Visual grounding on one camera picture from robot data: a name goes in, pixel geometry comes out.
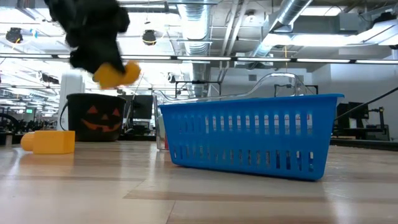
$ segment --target yellow plastic toy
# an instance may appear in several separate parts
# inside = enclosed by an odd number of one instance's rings
[[[21,139],[25,151],[34,154],[68,154],[75,152],[74,131],[35,131]]]
[[[96,80],[102,89],[114,88],[119,85],[133,84],[141,73],[141,69],[134,61],[129,61],[124,67],[126,74],[121,74],[109,63],[102,64],[94,74]]]

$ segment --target jack-o'-lantern bucket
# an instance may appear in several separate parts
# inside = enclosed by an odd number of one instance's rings
[[[121,134],[126,100],[117,96],[73,93],[67,96],[68,126],[77,141],[115,141]]]

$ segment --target orange jack-o'-lantern face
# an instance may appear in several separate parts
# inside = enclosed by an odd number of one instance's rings
[[[88,129],[102,130],[102,132],[117,131],[122,125],[120,112],[117,108],[113,109],[112,114],[100,113],[95,106],[86,113],[86,118],[81,119]]]

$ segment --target bucket handle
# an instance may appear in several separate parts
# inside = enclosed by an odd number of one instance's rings
[[[62,126],[62,115],[63,115],[63,112],[65,112],[67,107],[68,107],[68,102],[66,102],[65,105],[63,106],[62,111],[61,111],[61,115],[60,115],[60,126],[61,126],[62,130],[64,130],[64,131],[66,131],[66,130]]]

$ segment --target blue plastic basket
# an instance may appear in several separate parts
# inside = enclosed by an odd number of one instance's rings
[[[317,180],[339,94],[161,105],[172,162]]]

